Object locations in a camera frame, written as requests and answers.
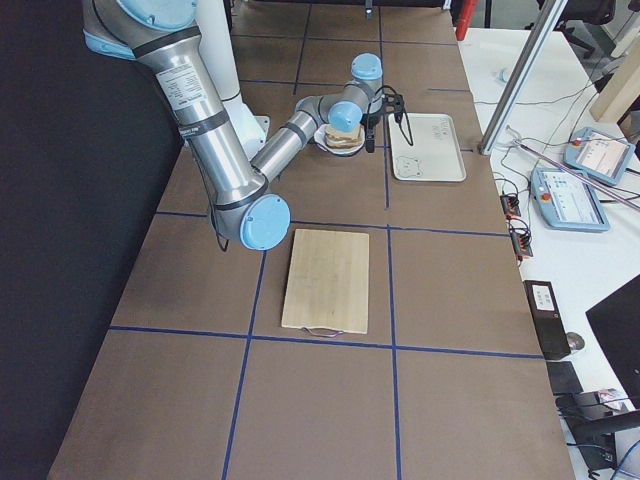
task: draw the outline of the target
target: black chair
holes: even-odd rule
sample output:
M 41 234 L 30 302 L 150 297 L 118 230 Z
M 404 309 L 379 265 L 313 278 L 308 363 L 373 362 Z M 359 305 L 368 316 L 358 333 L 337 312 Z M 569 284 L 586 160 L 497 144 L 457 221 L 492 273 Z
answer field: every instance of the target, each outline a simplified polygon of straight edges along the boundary
M 538 7 L 542 8 L 544 0 L 537 2 Z M 573 35 L 575 27 L 568 27 L 567 22 L 581 20 L 591 25 L 605 25 L 613 20 L 615 9 L 616 0 L 569 0 L 554 30 L 562 32 L 569 43 L 584 48 L 587 51 L 584 58 L 589 58 L 595 52 L 595 47 Z

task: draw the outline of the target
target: label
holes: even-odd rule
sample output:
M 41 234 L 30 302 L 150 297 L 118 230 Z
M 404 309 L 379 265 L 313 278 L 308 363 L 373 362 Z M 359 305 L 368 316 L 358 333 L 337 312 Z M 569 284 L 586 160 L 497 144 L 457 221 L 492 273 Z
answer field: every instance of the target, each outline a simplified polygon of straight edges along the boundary
M 536 308 L 538 310 L 545 310 L 547 312 L 555 311 L 549 287 L 546 285 L 531 285 L 531 290 L 533 291 L 533 298 L 536 301 Z
M 198 73 L 191 63 L 157 73 L 156 78 L 173 110 L 187 108 L 207 99 Z

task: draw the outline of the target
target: white desk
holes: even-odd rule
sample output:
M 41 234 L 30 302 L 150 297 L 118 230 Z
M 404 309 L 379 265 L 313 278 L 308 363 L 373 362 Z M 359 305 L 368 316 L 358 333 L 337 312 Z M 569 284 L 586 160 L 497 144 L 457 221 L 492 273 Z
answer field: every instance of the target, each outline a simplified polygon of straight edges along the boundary
M 459 45 L 476 102 L 497 102 L 500 99 L 505 86 L 499 80 L 500 72 L 503 69 L 508 72 L 513 68 L 528 34 L 529 32 L 516 30 L 468 31 L 466 39 Z M 534 65 L 518 102 L 556 100 L 578 92 L 588 84 L 588 76 L 571 47 L 561 33 L 554 32 Z M 548 143 L 566 141 L 583 107 L 592 100 L 595 93 L 594 87 L 584 91 L 552 138 L 552 132 L 576 97 L 553 104 L 517 105 L 508 123 L 523 137 Z M 495 105 L 476 103 L 483 131 L 494 110 Z M 595 122 L 588 108 L 578 121 L 576 130 L 584 126 L 593 126 L 614 136 L 621 136 L 617 125 Z M 512 138 L 503 133 L 498 142 L 502 145 Z M 544 145 L 535 141 L 526 143 L 538 151 L 544 149 Z M 562 151 L 562 147 L 548 147 L 545 154 L 558 160 L 562 158 Z M 506 149 L 502 147 L 494 149 L 491 155 L 492 168 L 515 181 L 522 190 L 526 187 L 525 179 L 500 165 L 505 152 Z M 536 159 L 519 149 L 512 149 L 504 162 L 529 176 Z M 637 170 L 638 165 L 638 160 L 634 158 L 629 166 Z M 618 186 L 640 191 L 640 177 L 626 173 Z M 511 191 L 508 185 L 505 189 L 507 192 Z M 531 205 L 527 210 L 528 204 L 527 195 L 520 195 L 523 218 L 531 227 L 534 254 L 533 258 L 525 260 L 520 267 L 522 279 L 551 281 L 565 330 L 577 332 L 585 339 L 585 349 L 567 359 L 573 362 L 584 390 L 621 389 L 591 331 L 585 312 L 640 273 L 640 214 L 622 205 L 606 204 L 604 209 L 611 223 L 610 231 L 601 234 L 562 232 L 548 228 L 537 207 Z M 586 469 L 579 452 L 577 449 L 571 450 L 576 478 L 586 478 Z

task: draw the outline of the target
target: white tray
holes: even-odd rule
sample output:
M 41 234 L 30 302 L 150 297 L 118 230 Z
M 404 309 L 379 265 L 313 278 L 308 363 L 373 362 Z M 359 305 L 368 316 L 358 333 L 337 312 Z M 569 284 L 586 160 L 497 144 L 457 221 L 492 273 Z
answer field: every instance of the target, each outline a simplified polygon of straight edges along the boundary
M 467 173 L 449 115 L 409 113 L 413 146 L 402 136 L 393 114 L 387 117 L 391 136 L 393 174 L 398 180 L 418 182 L 462 182 Z M 407 135 L 406 119 L 402 129 Z

